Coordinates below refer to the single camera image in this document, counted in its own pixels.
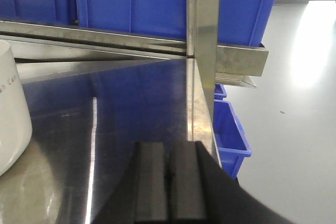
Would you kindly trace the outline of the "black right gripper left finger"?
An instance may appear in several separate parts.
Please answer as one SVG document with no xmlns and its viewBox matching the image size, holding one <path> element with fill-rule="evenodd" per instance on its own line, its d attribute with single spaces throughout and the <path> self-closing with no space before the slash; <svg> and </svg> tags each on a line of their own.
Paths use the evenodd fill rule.
<svg viewBox="0 0 336 224">
<path fill-rule="evenodd" d="M 168 220 L 164 147 L 160 142 L 140 142 L 135 220 Z"/>
</svg>

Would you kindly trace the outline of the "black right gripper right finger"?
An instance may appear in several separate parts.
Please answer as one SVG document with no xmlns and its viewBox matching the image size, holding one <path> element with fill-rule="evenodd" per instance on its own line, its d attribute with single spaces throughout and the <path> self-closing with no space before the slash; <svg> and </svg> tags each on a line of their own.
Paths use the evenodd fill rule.
<svg viewBox="0 0 336 224">
<path fill-rule="evenodd" d="M 171 220 L 207 220 L 194 142 L 174 144 L 169 173 Z"/>
</svg>

